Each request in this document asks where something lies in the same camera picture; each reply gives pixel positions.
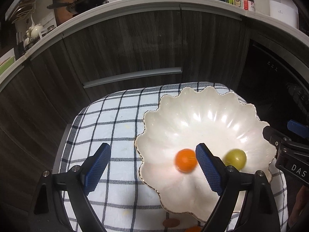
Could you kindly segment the person's right hand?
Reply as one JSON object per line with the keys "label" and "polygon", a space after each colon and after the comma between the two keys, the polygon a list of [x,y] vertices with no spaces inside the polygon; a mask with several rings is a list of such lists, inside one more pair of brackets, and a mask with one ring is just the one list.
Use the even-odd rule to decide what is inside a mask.
{"label": "person's right hand", "polygon": [[288,220],[289,231],[308,231],[308,188],[299,190]]}

